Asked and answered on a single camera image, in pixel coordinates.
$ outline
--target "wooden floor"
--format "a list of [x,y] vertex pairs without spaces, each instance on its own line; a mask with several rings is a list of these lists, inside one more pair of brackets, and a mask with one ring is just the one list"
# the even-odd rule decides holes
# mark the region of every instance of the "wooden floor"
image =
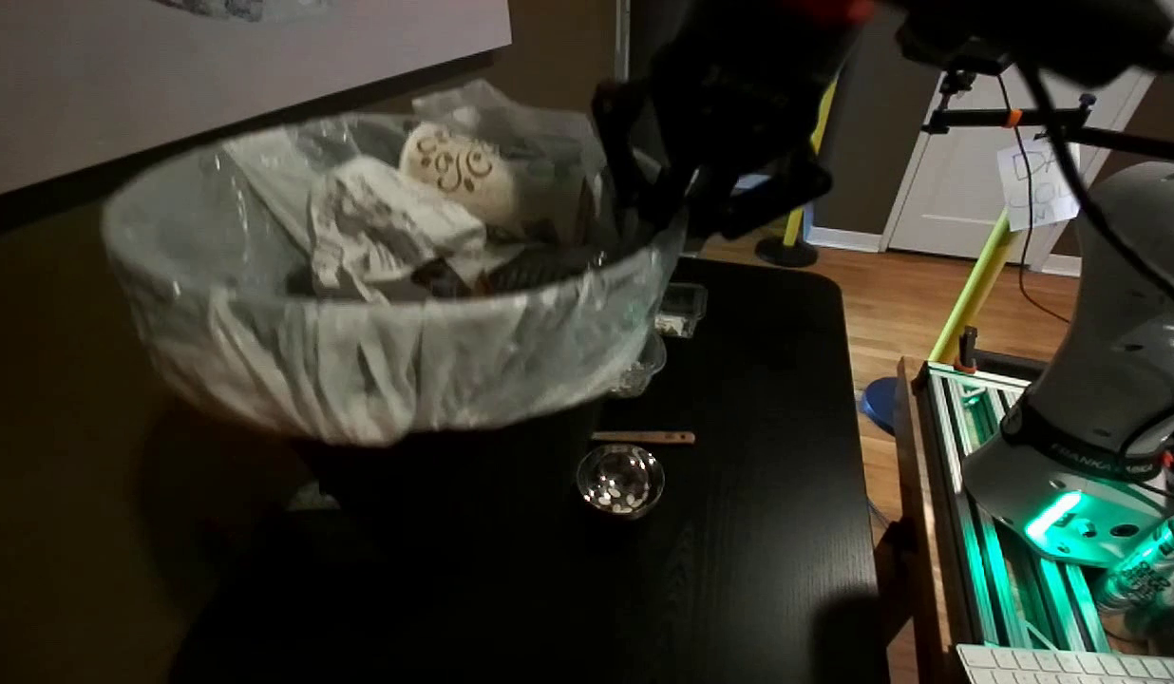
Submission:
[[[719,261],[764,266],[753,256],[757,239],[759,237],[748,237],[742,243],[710,239],[704,256]],[[964,285],[967,261],[923,258],[923,256],[820,249],[820,261],[807,270],[830,276],[843,289],[849,376],[856,376],[849,391],[863,391],[868,379],[892,376],[901,356],[916,360],[925,356],[952,296]],[[1077,282],[1030,272],[1025,289],[1043,308],[1072,315]],[[1066,327],[1037,313],[1018,291],[1018,270],[1001,270],[994,291],[986,296],[976,319],[976,332],[980,348],[1043,360],[1056,355]],[[867,418],[858,418],[858,444],[863,444],[867,491],[878,510],[873,519],[878,537],[886,519],[901,517],[897,452],[892,436]],[[897,642],[888,647],[888,667],[892,684],[919,680],[910,626],[901,631]]]

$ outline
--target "small metal part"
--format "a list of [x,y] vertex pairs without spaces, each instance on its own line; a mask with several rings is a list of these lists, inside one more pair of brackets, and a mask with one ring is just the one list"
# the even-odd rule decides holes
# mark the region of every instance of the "small metal part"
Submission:
[[1142,614],[1174,579],[1174,517],[1156,523],[1097,588],[1097,610],[1109,634],[1135,640]]
[[576,495],[590,510],[636,519],[664,491],[664,469],[636,444],[600,444],[576,458]]
[[700,436],[690,431],[596,431],[590,442],[609,444],[693,444]]
[[976,371],[976,327],[964,327],[961,347],[956,347],[956,371]]
[[976,444],[986,444],[999,434],[999,415],[994,415],[992,391],[964,386],[961,408],[964,408],[964,415],[976,431]]

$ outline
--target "metal object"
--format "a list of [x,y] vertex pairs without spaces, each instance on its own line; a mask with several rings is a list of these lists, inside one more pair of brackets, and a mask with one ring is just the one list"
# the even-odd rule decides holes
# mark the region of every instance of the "metal object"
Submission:
[[1135,640],[1148,631],[1148,609],[1174,579],[1174,517],[1156,523],[1115,565],[1109,565],[1097,588],[1097,610],[1106,631]]
[[[1056,562],[1033,552],[992,510],[964,491],[964,458],[994,434],[999,418],[1025,396],[1025,379],[994,371],[952,371],[925,363],[919,396],[925,452],[935,463],[935,505],[952,542],[952,591],[964,604],[967,640],[1021,651],[1113,651],[1095,610],[1085,565]],[[1037,499],[1059,499],[1066,485],[1037,485]]]
[[579,501],[596,514],[636,519],[664,491],[664,469],[636,444],[600,444],[576,458]]
[[[1174,162],[1115,171],[1095,200],[1135,258],[1174,282]],[[1165,517],[1156,477],[1174,434],[1174,296],[1085,219],[1075,237],[1081,285],[1072,332],[999,434],[964,458],[964,485],[1039,555],[1109,571],[1135,532]]]
[[690,431],[596,431],[590,442],[609,444],[693,444],[700,436]]

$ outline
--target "trash bin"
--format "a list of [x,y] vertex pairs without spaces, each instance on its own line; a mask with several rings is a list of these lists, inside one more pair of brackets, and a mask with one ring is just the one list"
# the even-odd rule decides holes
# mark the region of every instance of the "trash bin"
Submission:
[[[472,120],[503,105],[491,95]],[[444,127],[467,120],[460,104],[439,115]],[[501,119],[510,138],[547,120],[516,115]],[[106,258],[172,391],[264,434],[378,450],[571,409],[624,379],[648,337],[681,233],[648,233],[602,266],[520,291],[311,291],[303,223],[320,177],[359,157],[397,166],[428,119],[343,115],[230,138],[164,159],[108,196]],[[602,194],[586,204],[596,227],[579,243],[616,247]]]

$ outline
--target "yellow stand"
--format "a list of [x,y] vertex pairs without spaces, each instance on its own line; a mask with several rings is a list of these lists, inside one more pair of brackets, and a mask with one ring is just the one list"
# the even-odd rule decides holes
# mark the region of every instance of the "yellow stand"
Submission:
[[[824,133],[828,133],[828,119],[834,109],[834,90],[838,90],[838,75],[824,89],[820,104],[818,104],[818,127],[811,127],[811,153],[820,153]],[[801,243],[804,233],[804,204],[787,213],[782,237],[766,237],[759,239],[757,256],[775,261],[775,266],[811,266],[818,249],[807,243]]]
[[[824,133],[828,133],[828,115],[834,105],[834,90],[838,90],[838,78],[830,78],[820,95],[820,105],[818,105],[818,128],[807,138],[811,153],[820,153],[824,146]],[[804,227],[804,208],[792,208],[787,213],[787,223],[782,223],[782,247],[791,249],[797,239],[801,239],[801,227]]]
[[935,347],[929,347],[929,363],[952,363],[956,360],[956,343],[967,327],[967,319],[976,319],[976,313],[986,305],[999,272],[1001,272],[1001,261],[1009,258],[1009,243],[1013,243],[1013,233],[1009,233],[1009,219],[1005,213],[999,213],[986,243],[980,247],[967,276],[964,276],[964,289],[956,296],[956,305],[951,308],[951,319],[940,322]]

